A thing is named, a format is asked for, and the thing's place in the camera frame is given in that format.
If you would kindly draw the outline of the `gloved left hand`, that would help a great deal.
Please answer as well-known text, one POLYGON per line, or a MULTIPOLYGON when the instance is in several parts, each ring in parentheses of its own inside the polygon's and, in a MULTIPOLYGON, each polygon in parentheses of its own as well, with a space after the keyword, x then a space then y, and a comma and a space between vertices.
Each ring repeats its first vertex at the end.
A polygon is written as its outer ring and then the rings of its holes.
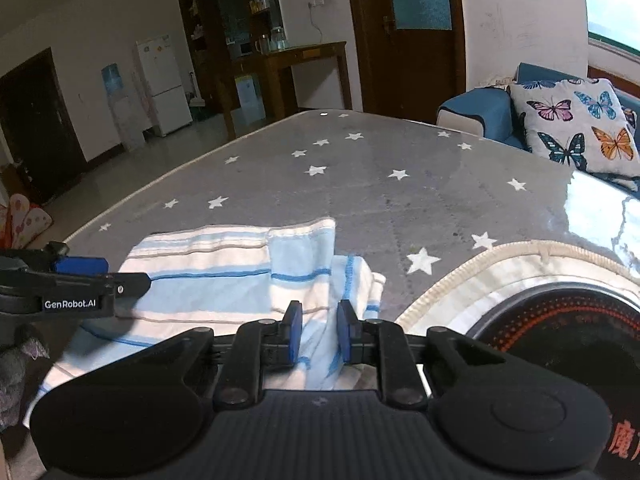
POLYGON ((0 425, 1 430, 15 426, 21 414, 30 361, 50 356, 46 343, 32 326, 17 330, 17 341, 1 351, 0 425))

